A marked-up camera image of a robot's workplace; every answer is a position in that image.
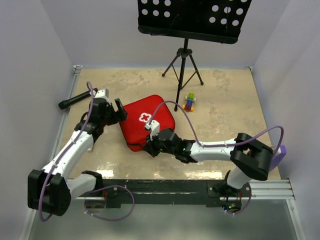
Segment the red black medicine kit case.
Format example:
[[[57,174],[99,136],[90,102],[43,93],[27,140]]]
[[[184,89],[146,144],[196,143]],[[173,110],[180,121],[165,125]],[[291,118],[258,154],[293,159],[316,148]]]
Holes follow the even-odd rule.
[[[158,105],[164,99],[153,94],[130,104],[124,105],[127,112],[127,119],[119,123],[124,140],[128,148],[133,152],[140,152],[146,145],[146,137],[149,134],[145,130],[145,124],[152,118]],[[153,118],[160,125],[160,130],[175,130],[176,122],[167,105],[163,104]]]

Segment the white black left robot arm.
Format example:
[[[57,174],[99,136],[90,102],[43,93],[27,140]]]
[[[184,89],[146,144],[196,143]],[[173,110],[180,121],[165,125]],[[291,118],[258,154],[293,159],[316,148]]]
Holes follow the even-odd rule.
[[[41,170],[32,170],[27,178],[27,205],[30,209],[62,216],[72,200],[85,193],[99,196],[104,190],[100,173],[85,170],[78,177],[69,175],[82,158],[104,133],[106,126],[125,121],[128,113],[120,99],[116,98],[118,110],[104,97],[93,98],[88,112],[75,126],[67,144]]]

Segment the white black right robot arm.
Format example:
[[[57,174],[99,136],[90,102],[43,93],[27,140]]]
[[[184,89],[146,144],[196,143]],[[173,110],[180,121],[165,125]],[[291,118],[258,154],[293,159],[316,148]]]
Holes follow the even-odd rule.
[[[167,128],[156,135],[149,134],[142,148],[152,157],[160,153],[173,155],[184,164],[203,161],[230,161],[235,168],[225,177],[223,192],[235,196],[250,180],[266,181],[274,151],[246,133],[220,142],[197,142],[178,137]]]

